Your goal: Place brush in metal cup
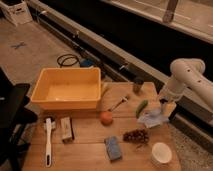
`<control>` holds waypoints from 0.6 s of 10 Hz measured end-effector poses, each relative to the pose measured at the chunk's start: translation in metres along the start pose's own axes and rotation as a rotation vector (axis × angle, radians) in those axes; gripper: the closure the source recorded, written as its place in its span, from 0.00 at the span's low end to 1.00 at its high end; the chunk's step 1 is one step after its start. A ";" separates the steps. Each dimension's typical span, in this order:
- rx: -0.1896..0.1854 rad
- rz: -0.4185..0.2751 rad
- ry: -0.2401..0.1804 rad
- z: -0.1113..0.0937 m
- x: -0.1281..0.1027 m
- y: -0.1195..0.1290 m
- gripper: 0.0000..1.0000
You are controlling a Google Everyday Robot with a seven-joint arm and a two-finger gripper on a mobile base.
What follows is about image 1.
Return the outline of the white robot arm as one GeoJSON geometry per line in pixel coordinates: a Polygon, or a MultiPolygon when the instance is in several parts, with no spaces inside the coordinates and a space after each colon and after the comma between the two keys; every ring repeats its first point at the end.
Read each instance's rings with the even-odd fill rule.
{"type": "Polygon", "coordinates": [[[213,82],[203,76],[205,63],[198,58],[179,58],[170,64],[171,76],[159,92],[158,99],[178,102],[184,90],[191,88],[213,110],[213,82]]]}

